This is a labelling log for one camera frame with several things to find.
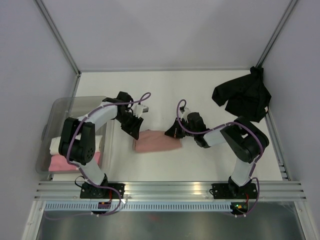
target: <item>white table surface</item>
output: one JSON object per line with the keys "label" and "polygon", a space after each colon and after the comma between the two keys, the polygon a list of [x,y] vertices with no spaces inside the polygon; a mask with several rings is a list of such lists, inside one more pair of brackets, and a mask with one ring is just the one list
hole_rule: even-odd
{"label": "white table surface", "polygon": [[[237,117],[212,100],[214,88],[250,73],[248,70],[142,71],[82,73],[76,97],[107,96],[119,91],[137,100],[145,92],[152,96],[144,105],[143,130],[166,131],[176,117],[177,103],[187,100],[192,112],[199,112],[208,128],[231,122]],[[265,120],[253,123],[270,140]],[[133,139],[121,130],[119,122],[109,124],[103,171],[109,181],[227,181],[236,156],[227,143],[200,148],[192,137],[181,140],[182,148],[173,151],[135,153]],[[79,174],[55,174],[54,180],[73,181]],[[262,181],[281,181],[282,176],[272,144],[266,148],[253,173]]]}

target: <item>aluminum frame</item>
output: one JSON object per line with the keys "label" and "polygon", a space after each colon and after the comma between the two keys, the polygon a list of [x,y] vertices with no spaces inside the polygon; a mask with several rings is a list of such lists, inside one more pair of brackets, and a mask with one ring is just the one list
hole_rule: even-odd
{"label": "aluminum frame", "polygon": [[[130,202],[235,202],[234,199],[214,199],[209,193],[213,183],[199,182],[121,182],[125,184],[124,198]],[[35,201],[87,201],[80,198],[80,188],[73,181],[41,181]],[[107,202],[109,199],[98,199]],[[306,201],[298,181],[261,181],[259,202]]]}
{"label": "aluminum frame", "polygon": [[[109,211],[118,206],[117,200],[108,206]],[[47,201],[46,211],[101,211],[99,201]],[[232,212],[231,202],[172,202],[172,201],[124,201],[117,211],[121,212]]]}
{"label": "aluminum frame", "polygon": [[[48,9],[42,0],[33,0],[43,15],[49,29],[53,33],[54,38],[61,47],[62,52],[67,58],[69,64],[76,74],[76,81],[72,95],[74,96],[81,71],[78,68],[75,60],[68,50],[58,28],[56,27]],[[256,66],[260,67],[265,62],[277,38],[282,32],[290,15],[294,11],[299,0],[291,0],[286,10],[284,11],[279,23],[277,24],[272,36],[270,37],[263,53],[261,54]],[[282,154],[281,146],[278,140],[277,131],[270,113],[266,116],[266,124],[270,133],[272,145],[278,159],[279,168],[283,181],[261,181],[260,182],[260,198],[259,202],[295,202],[297,213],[307,240],[319,239],[319,233],[314,225],[310,210],[307,206],[307,200],[303,188],[298,181],[291,181],[287,171],[287,165]],[[125,198],[130,202],[227,202],[225,200],[216,200],[209,193],[211,184],[214,182],[124,182]],[[39,182],[34,202],[30,211],[30,215],[23,233],[23,240],[36,239],[40,226],[42,214],[46,206],[46,201],[77,201],[79,198],[79,188],[74,185],[74,182],[68,181],[41,181]]]}

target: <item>white towel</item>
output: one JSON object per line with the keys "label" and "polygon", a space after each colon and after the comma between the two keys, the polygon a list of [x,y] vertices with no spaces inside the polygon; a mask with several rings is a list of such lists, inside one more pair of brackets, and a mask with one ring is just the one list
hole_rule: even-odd
{"label": "white towel", "polygon": [[[81,134],[79,134],[79,135],[77,135],[77,136],[75,137],[75,139],[77,139],[77,140],[80,140],[80,138],[81,138]],[[61,137],[58,136],[58,137],[52,138],[52,140],[51,140],[51,144],[50,144],[50,154],[51,154],[52,156],[59,154],[60,139],[61,139]],[[101,146],[100,146],[101,139],[102,139],[102,136],[101,136],[101,135],[95,136],[95,153],[100,152],[100,149],[101,149]]]}

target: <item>folded cloth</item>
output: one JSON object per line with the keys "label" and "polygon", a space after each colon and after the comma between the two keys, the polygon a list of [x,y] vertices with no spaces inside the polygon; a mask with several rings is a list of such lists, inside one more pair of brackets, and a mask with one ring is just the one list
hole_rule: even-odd
{"label": "folded cloth", "polygon": [[[81,138],[81,134],[79,134],[79,135],[77,135],[77,136],[75,137],[75,139],[77,139],[77,140],[80,140],[80,138]],[[58,136],[58,137],[52,138],[52,140],[51,140],[51,144],[50,144],[50,154],[51,154],[52,156],[59,154],[60,139],[61,139],[61,137]],[[102,136],[101,136],[101,135],[95,136],[95,153],[100,152],[100,142],[101,142],[101,139],[102,139]]]}
{"label": "folded cloth", "polygon": [[[100,152],[96,152],[93,157],[96,163],[98,164],[100,160]],[[70,165],[64,156],[57,154],[51,157],[51,163],[49,166],[50,172],[75,170],[77,170],[77,167]]]}
{"label": "folded cloth", "polygon": [[139,139],[133,142],[133,148],[137,153],[169,151],[181,147],[179,139],[166,136],[164,131],[142,131],[139,133]]}

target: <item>black cloth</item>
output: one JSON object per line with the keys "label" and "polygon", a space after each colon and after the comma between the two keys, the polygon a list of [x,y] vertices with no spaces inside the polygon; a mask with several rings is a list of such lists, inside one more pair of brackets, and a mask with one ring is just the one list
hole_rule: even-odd
{"label": "black cloth", "polygon": [[251,74],[238,77],[217,86],[212,99],[219,106],[228,100],[225,110],[236,116],[244,116],[249,121],[260,122],[267,114],[271,95],[263,83],[264,69],[250,68]]}

